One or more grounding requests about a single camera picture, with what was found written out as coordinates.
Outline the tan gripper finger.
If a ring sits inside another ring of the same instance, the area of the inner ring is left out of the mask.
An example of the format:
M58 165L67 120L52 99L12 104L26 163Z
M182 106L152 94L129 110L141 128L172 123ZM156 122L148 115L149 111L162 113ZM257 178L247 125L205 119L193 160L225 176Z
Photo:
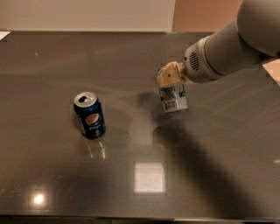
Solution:
M157 84L160 88L186 82L186 67L184 63L172 61L161 67L157 72Z

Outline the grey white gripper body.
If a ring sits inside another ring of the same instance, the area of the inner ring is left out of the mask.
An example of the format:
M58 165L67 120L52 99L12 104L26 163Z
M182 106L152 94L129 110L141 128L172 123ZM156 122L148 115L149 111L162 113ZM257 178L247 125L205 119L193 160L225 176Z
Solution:
M185 72L188 80L208 83L222 78L209 64L206 56L207 38L199 40L185 50Z

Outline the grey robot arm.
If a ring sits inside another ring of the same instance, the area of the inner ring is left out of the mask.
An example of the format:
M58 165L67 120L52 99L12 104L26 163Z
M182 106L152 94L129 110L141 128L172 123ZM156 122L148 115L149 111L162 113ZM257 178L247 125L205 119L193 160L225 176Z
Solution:
M280 0L243 0L237 18L185 50L182 63L157 74L162 88L181 82L208 83L242 69L277 60L280 53Z

